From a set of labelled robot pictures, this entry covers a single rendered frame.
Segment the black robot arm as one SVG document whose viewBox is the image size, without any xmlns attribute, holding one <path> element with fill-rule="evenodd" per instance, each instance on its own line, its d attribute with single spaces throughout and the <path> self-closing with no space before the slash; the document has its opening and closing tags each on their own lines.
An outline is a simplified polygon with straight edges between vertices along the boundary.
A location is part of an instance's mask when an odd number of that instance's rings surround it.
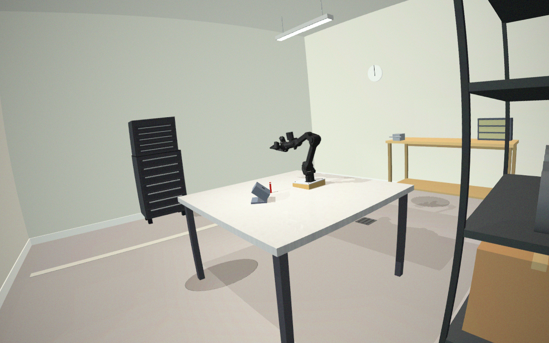
<svg viewBox="0 0 549 343">
<path fill-rule="evenodd" d="M 294 150 L 296 150 L 298 146 L 302 145 L 303 141 L 308 140 L 310 146 L 309 146 L 307 159 L 302 164 L 302 171 L 303 171 L 303 174 L 305 174 L 306 182 L 315 182 L 316 181 L 314 179 L 315 169 L 313 168 L 312 161 L 313 161 L 316 147 L 318 147 L 318 145 L 322 141 L 322 137 L 320 137 L 320 135 L 318 134 L 312 133 L 311 131 L 305 132 L 299 138 L 294 138 L 293 132 L 288 132 L 286 134 L 287 134 L 287 139 L 289 140 L 287 143 L 287 146 L 289 149 L 294 148 Z M 280 139 L 280 144 L 285 143 L 286 141 L 284 136 L 280 136 L 279 139 Z"/>
</svg>

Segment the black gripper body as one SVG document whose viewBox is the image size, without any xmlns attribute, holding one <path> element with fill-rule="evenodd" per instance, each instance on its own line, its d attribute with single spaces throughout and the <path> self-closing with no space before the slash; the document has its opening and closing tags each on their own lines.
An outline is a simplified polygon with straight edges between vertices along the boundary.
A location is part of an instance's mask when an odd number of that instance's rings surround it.
<svg viewBox="0 0 549 343">
<path fill-rule="evenodd" d="M 285 143 L 282 143 L 281 145 L 279 145 L 279 142 L 275 141 L 274 142 L 274 149 L 276 149 L 276 150 L 281 149 L 281 150 L 284 150 L 284 152 L 287 152 L 289 148 L 287 146 L 286 141 L 285 141 Z"/>
</svg>

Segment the grey metal panel with square hole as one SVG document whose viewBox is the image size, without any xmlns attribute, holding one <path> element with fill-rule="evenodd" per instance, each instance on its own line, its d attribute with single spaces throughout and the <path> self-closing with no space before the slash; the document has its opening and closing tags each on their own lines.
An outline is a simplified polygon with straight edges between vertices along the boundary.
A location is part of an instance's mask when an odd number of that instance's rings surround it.
<svg viewBox="0 0 549 343">
<path fill-rule="evenodd" d="M 267 203 L 267 198 L 270 196 L 270 190 L 256 182 L 256 184 L 252 188 L 252 194 L 257 197 L 252 198 L 251 204 Z"/>
</svg>

